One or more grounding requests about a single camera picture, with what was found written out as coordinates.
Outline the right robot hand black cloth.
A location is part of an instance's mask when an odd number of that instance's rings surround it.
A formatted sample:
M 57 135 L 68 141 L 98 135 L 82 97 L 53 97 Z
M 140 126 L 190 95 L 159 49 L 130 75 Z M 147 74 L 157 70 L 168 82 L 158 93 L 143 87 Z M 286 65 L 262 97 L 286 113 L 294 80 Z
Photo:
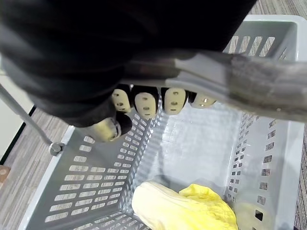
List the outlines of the right robot hand black cloth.
M 253 0 L 3 0 L 5 72 L 49 115 L 109 142 L 130 131 L 131 105 L 156 114 L 156 87 L 177 60 L 222 52 Z

